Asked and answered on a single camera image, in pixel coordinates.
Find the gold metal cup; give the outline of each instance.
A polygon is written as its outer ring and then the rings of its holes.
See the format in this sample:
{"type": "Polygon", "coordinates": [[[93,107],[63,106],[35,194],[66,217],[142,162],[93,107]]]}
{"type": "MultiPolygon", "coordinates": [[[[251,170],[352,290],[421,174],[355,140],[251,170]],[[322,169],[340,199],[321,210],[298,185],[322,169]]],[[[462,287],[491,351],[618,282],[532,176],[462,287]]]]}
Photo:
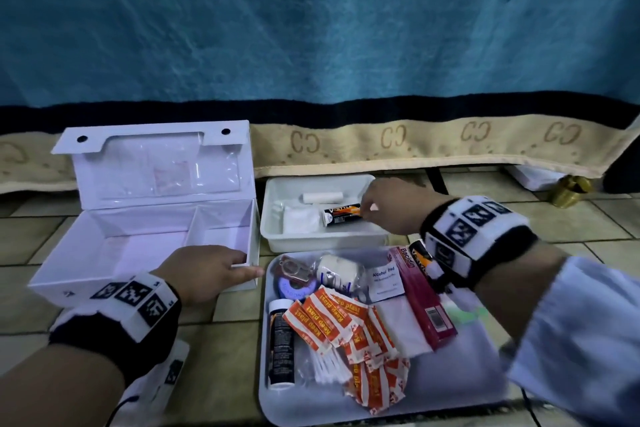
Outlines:
{"type": "Polygon", "coordinates": [[[549,192],[548,201],[557,208],[568,208],[593,191],[593,185],[586,177],[565,176],[549,192]]]}

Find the box lid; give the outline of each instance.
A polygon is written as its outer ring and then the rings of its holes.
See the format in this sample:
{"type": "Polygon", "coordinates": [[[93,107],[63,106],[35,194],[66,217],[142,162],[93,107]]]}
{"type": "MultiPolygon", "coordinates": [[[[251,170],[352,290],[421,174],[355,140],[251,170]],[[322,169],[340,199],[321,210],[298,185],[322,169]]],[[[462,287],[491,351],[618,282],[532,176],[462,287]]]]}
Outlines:
{"type": "Polygon", "coordinates": [[[83,209],[255,197],[247,120],[67,128],[83,209]]]}

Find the blue fabric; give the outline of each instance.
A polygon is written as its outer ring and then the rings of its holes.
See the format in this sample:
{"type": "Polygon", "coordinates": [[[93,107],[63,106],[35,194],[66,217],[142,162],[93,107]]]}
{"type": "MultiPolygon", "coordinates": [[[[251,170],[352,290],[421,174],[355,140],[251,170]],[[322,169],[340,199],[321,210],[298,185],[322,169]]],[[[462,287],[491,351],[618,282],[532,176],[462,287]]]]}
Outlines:
{"type": "Polygon", "coordinates": [[[638,0],[0,0],[0,104],[568,90],[640,103],[638,0]]]}
{"type": "Polygon", "coordinates": [[[582,257],[533,314],[508,377],[588,426],[640,419],[640,284],[582,257]]]}

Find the person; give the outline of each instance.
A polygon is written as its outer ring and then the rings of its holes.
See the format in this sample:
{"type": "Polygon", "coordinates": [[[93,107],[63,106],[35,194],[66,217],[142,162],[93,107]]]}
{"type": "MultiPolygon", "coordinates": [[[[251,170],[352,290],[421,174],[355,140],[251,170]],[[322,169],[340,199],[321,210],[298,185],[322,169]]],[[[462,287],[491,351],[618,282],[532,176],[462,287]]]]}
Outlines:
{"type": "MultiPolygon", "coordinates": [[[[457,201],[398,178],[379,178],[364,194],[361,213],[393,234],[430,231],[446,241],[434,223],[457,201]]],[[[527,227],[504,237],[467,272],[459,275],[454,267],[447,273],[461,285],[466,282],[513,338],[509,379],[586,426],[636,425],[639,282],[589,259],[568,257],[527,227]]],[[[152,277],[166,281],[179,303],[206,302],[262,274],[255,267],[231,268],[242,261],[244,254],[225,247],[186,247],[152,277]]],[[[179,308],[169,309],[135,344],[119,324],[111,327],[114,321],[100,314],[74,316],[59,325],[46,348],[0,378],[3,425],[103,426],[125,386],[166,358],[166,347],[161,355],[151,355],[157,348],[147,340],[154,335],[154,342],[170,344],[178,315],[179,308]],[[100,336],[102,330],[109,336],[100,336]],[[114,336],[120,339],[113,341],[114,336]]]]}

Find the sleeve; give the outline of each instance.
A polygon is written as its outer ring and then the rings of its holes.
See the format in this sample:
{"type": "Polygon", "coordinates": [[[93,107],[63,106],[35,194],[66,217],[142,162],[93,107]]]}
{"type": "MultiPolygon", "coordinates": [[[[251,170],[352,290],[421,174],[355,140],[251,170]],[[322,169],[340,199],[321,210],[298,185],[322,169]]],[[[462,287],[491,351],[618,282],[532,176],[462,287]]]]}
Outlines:
{"type": "Polygon", "coordinates": [[[640,283],[589,259],[567,259],[507,375],[586,425],[638,425],[640,283]]]}

